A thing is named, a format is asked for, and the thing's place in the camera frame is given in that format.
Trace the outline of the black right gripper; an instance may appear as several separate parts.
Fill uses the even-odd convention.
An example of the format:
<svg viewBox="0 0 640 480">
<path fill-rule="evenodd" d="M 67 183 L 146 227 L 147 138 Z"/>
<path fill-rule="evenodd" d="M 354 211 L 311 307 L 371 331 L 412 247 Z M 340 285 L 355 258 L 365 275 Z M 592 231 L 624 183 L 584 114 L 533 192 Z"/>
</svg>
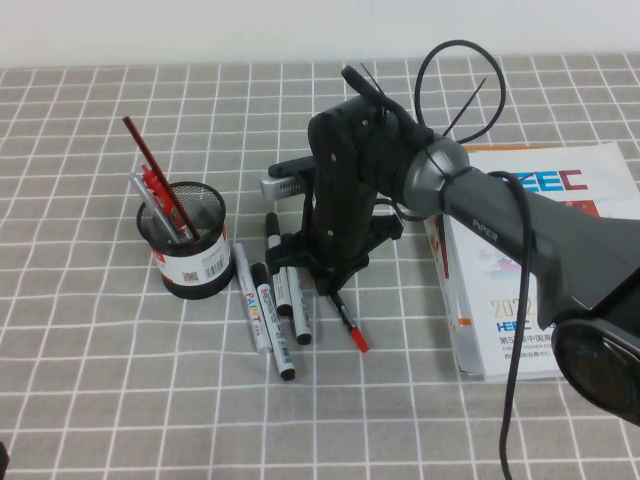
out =
<svg viewBox="0 0 640 480">
<path fill-rule="evenodd" d="M 311 209 L 302 230 L 265 259 L 274 269 L 314 270 L 319 296 L 337 293 L 369 265 L 369 252 L 385 241 L 373 231 L 377 195 L 403 200 L 408 168 L 425 146 L 425 127 L 396 102 L 391 107 L 358 96 L 309 122 Z"/>
</svg>

